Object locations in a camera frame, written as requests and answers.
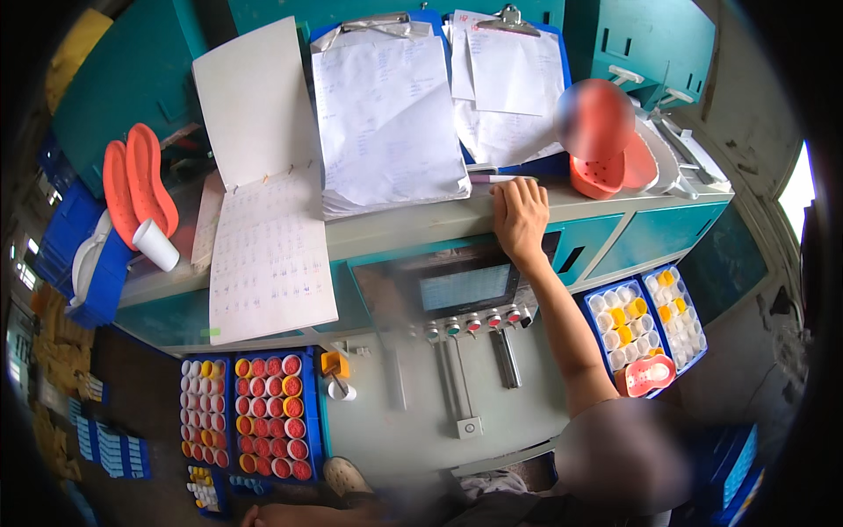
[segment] concrete floor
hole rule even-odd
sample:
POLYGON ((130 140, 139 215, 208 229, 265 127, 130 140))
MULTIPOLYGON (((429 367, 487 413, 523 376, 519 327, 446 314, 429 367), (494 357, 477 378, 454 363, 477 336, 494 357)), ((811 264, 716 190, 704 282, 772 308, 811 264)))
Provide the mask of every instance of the concrete floor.
MULTIPOLYGON (((80 488, 103 524, 121 526, 220 525, 203 518, 185 484, 189 460, 181 453, 179 393, 181 362, 125 336, 101 328, 94 344, 91 371, 109 387, 107 404, 86 403, 87 415, 111 422, 148 443, 152 479, 112 479, 102 466, 79 460, 80 488)), ((75 429, 68 429, 68 451, 78 452, 75 429)), ((234 497, 233 517, 239 520, 253 503, 331 504, 327 487, 275 485, 258 498, 234 497)))

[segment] teal machine panel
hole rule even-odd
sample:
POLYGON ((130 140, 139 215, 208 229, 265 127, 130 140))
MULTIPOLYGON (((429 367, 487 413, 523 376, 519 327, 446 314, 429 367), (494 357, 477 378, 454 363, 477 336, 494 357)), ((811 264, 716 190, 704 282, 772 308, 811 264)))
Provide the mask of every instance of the teal machine panel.
POLYGON ((551 264, 562 283, 569 286, 577 281, 623 217, 622 213, 611 214, 547 226, 548 232, 558 228, 562 230, 559 247, 551 264))
MULTIPOLYGON (((315 330, 349 331, 368 327, 368 318, 357 285, 345 260, 330 263, 330 277, 334 283, 337 322, 317 325, 315 330)), ((177 294, 143 304, 117 310, 115 323, 134 336, 156 347, 199 346, 210 344, 208 323, 208 289, 177 294)), ((255 341, 300 336, 301 331, 285 331, 262 336, 255 341)))
MULTIPOLYGON (((674 89, 700 100, 714 50, 715 26, 691 0, 568 2, 562 29, 573 81, 617 76, 621 67, 644 77, 621 87, 651 110, 674 89)), ((681 99, 662 107, 688 104, 681 99)))
POLYGON ((51 124, 94 196, 103 196, 105 146, 125 141, 135 123, 146 123, 158 139, 201 123, 191 64, 206 51, 191 0, 136 0, 105 32, 51 124))
POLYGON ((640 266, 690 248, 717 221, 727 204, 702 203, 636 212, 588 278, 640 266))
MULTIPOLYGON (((455 9, 476 11, 477 13, 496 13, 506 3, 501 0, 464 0, 463 2, 444 2, 441 0, 437 2, 434 0, 427 3, 427 7, 436 9, 442 15, 452 13, 455 9)), ((418 0, 410 0, 409 2, 405 0, 368 0, 366 2, 353 0, 324 0, 323 2, 228 0, 231 15, 234 17, 234 25, 240 35, 290 15, 296 17, 297 23, 306 22, 308 27, 312 29, 373 14, 418 9, 421 4, 418 0)), ((521 10, 521 16, 525 20, 561 27, 562 17, 565 14, 565 2, 562 0, 534 0, 530 3, 516 3, 515 5, 521 10)))

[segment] blue storage tray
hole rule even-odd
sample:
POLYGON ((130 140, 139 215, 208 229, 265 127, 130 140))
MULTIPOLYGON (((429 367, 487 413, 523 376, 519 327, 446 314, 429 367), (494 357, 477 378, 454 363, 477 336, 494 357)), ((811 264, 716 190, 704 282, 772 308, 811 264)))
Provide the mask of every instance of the blue storage tray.
POLYGON ((62 202, 41 237, 35 272, 68 299, 73 296, 73 257, 82 242, 94 233, 104 210, 105 204, 94 199, 81 180, 75 180, 62 195, 62 202))
MULTIPOLYGON (((276 483, 284 482, 293 485, 314 485, 319 479, 321 479, 322 465, 325 463, 325 448, 322 443, 322 428, 320 426, 327 427, 327 424, 323 423, 320 419, 319 402, 317 401, 319 399, 319 372, 315 367, 315 360, 317 359, 315 349, 312 346, 307 346, 303 350, 280 349, 265 352, 242 352, 237 353, 234 356, 234 362, 236 363, 237 360, 241 358, 252 360, 254 358, 268 359, 270 357, 278 357, 280 359, 284 359, 287 355, 296 355, 302 360, 302 372, 299 377, 302 380, 301 398, 304 403, 303 421, 304 426, 307 429, 304 434, 304 442, 308 445, 308 461, 310 463, 311 471, 310 479, 306 481, 299 481, 293 476, 290 476, 287 479, 281 479, 275 475, 262 476, 257 472, 254 474, 247 474, 244 472, 243 469, 240 468, 239 463, 239 457, 242 453, 240 452, 238 441, 240 433, 237 431, 236 425, 228 427, 228 444, 238 445, 237 448, 234 449, 237 453, 237 458, 231 463, 232 469, 229 472, 237 476, 250 477, 276 483)), ((234 396, 235 394, 236 392, 234 390, 231 390, 226 394, 226 408, 231 409, 231 411, 234 411, 234 401, 237 399, 234 396)))
POLYGON ((218 467, 216 470, 211 470, 211 483, 213 483, 214 490, 217 491, 217 506, 219 512, 207 510, 206 508, 199 509, 199 515, 209 519, 216 519, 219 521, 229 521, 231 519, 231 509, 228 507, 228 496, 225 494, 225 474, 221 472, 218 467))
MULTIPOLYGON (((591 326, 591 331, 594 334, 595 340, 597 340, 598 347, 600 348, 600 357, 603 359, 603 365, 606 368, 606 373, 607 373, 607 375, 609 375, 609 378, 612 379, 612 384, 615 385, 615 388, 617 387, 617 384, 615 382, 614 372, 612 371, 612 368, 609 365, 609 350, 607 350, 606 346, 603 344, 603 336, 600 333, 600 329, 597 327, 597 321, 594 318, 594 313, 592 313, 591 308, 588 306, 588 301, 595 294, 601 294, 602 295, 609 290, 614 291, 614 290, 616 290, 617 288, 620 288, 620 287, 631 288, 638 296, 644 298, 644 300, 647 302, 647 312, 653 317, 653 322, 654 322, 653 327, 658 333, 658 338, 661 340, 661 345, 662 345, 662 349, 664 350, 664 354, 667 355, 668 357, 670 357, 671 360, 673 359, 673 357, 670 355, 670 351, 668 350, 667 346, 665 346, 666 340, 664 338, 664 331, 663 331, 662 328, 659 327, 658 323, 655 320, 658 317, 658 314, 654 315, 655 306, 652 303, 652 299, 649 298, 647 295, 643 294, 644 293, 644 291, 643 291, 644 286, 641 282, 639 282, 635 278, 625 278, 623 280, 611 283, 611 284, 603 286, 601 288, 592 289, 592 290, 586 292, 586 294, 583 296, 583 303, 580 305, 580 310, 585 315, 585 319, 588 321, 588 325, 591 326)), ((652 399, 656 395, 662 393, 662 390, 663 390, 663 388, 657 388, 655 390, 650 390, 643 397, 646 398, 646 399, 652 399)))
MULTIPOLYGON (((648 305, 650 305, 650 306, 652 306, 653 313, 654 313, 653 318, 654 318, 654 319, 655 319, 655 321, 656 321, 656 327, 658 328, 659 334, 662 336, 662 344, 664 344, 664 351, 665 351, 665 352, 668 352, 668 350, 670 349, 670 354, 669 354, 669 355, 670 355, 670 357, 671 357, 671 358, 673 358, 673 356, 674 356, 674 350, 673 350, 673 349, 672 349, 672 347, 670 346, 670 341, 669 341, 669 340, 668 340, 668 338, 667 338, 668 333, 667 333, 667 331, 664 329, 664 323, 662 323, 662 319, 661 319, 661 317, 659 317, 659 316, 658 316, 658 313, 657 313, 657 312, 656 312, 656 310, 654 309, 654 308, 655 308, 655 306, 656 306, 656 301, 655 301, 655 299, 652 297, 652 293, 650 293, 650 290, 649 290, 649 289, 647 289, 647 286, 646 286, 647 279, 648 279, 649 277, 652 277, 652 276, 654 276, 654 275, 657 275, 657 274, 659 274, 660 272, 665 272, 665 271, 667 271, 667 270, 669 270, 669 269, 675 269, 676 274, 677 274, 677 275, 679 275, 679 278, 676 280, 676 282, 681 282, 683 285, 685 285, 685 281, 684 281, 684 280, 682 280, 682 275, 681 275, 681 273, 679 273, 679 268, 678 268, 678 267, 676 267, 676 265, 674 265, 674 264, 666 264, 666 265, 664 265, 664 266, 657 267, 656 269, 653 269, 652 271, 650 271, 650 272, 648 272, 648 273, 643 273, 643 274, 641 274, 641 278, 640 278, 640 279, 641 279, 641 284, 642 284, 642 286, 643 286, 643 291, 644 291, 644 293, 645 293, 645 297, 644 297, 644 298, 645 298, 645 300, 647 301, 647 304, 648 304, 648 305)), ((694 302, 693 302, 693 300, 691 299, 691 297, 690 297, 690 292, 689 292, 687 289, 685 289, 685 295, 684 295, 684 297, 683 297, 683 300, 684 300, 684 301, 685 301, 685 303, 687 304, 687 306, 686 306, 686 310, 687 310, 688 308, 694 308, 694 311, 696 312, 696 307, 694 307, 694 302)), ((700 316, 699 316, 699 314, 696 314, 695 320, 700 321, 700 316)), ((706 343, 706 346, 705 346, 704 348, 701 348, 701 349, 700 349, 700 351, 699 351, 699 352, 698 352, 698 353, 697 353, 697 354, 696 354, 696 355, 695 355, 695 356, 694 356, 694 357, 693 357, 690 361, 688 361, 688 362, 687 362, 687 363, 686 363, 686 364, 682 367, 682 369, 679 369, 679 368, 677 368, 677 369, 676 369, 676 377, 678 378, 681 374, 683 374, 683 373, 685 373, 686 371, 688 371, 688 370, 690 369, 690 367, 691 367, 691 366, 693 366, 694 364, 696 364, 696 363, 697 363, 697 361, 699 361, 699 360, 702 358, 702 356, 706 354, 706 352, 707 352, 707 351, 708 351, 708 344, 706 343)))
POLYGON ((132 250, 117 230, 112 229, 99 255, 84 304, 69 309, 67 317, 87 330, 114 321, 128 273, 126 264, 131 258, 132 250))
POLYGON ((234 419, 236 416, 234 415, 234 400, 233 400, 233 393, 234 393, 234 381, 237 377, 234 375, 234 361, 227 353, 207 353, 204 355, 187 355, 185 356, 185 360, 193 361, 200 361, 204 362, 208 361, 218 361, 221 360, 225 363, 225 391, 223 392, 223 399, 225 400, 225 412, 223 415, 225 416, 225 451, 228 453, 228 467, 222 468, 219 465, 209 465, 205 462, 205 460, 196 460, 193 457, 188 458, 190 460, 191 465, 202 466, 207 469, 211 469, 212 471, 226 471, 230 472, 232 470, 232 466, 237 464, 237 460, 232 456, 233 447, 231 445, 231 431, 234 430, 234 433, 237 433, 237 430, 234 429, 234 419))

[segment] control panel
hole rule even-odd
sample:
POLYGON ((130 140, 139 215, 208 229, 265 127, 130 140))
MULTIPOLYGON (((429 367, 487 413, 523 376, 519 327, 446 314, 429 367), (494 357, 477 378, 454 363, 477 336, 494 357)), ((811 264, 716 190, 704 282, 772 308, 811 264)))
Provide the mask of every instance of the control panel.
POLYGON ((429 341, 439 341, 449 336, 477 336, 503 327, 527 327, 532 323, 531 311, 525 304, 509 304, 467 315, 410 324, 406 335, 410 339, 423 337, 429 341))

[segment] wall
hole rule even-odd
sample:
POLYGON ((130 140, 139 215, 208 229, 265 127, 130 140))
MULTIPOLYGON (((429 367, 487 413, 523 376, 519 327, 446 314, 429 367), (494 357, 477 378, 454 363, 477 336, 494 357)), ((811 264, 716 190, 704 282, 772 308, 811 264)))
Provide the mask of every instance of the wall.
MULTIPOLYGON (((775 458, 798 408, 776 350, 792 341, 791 316, 769 315, 779 287, 799 299, 798 245, 776 207, 802 144, 797 117, 764 52, 738 17, 717 0, 697 0, 717 25, 715 55, 698 105, 671 117, 694 129, 733 183, 733 204, 769 270, 758 286, 705 328, 709 351, 677 381, 682 404, 707 422, 757 422, 759 457, 775 458)), ((695 257, 694 251, 687 256, 695 257)))

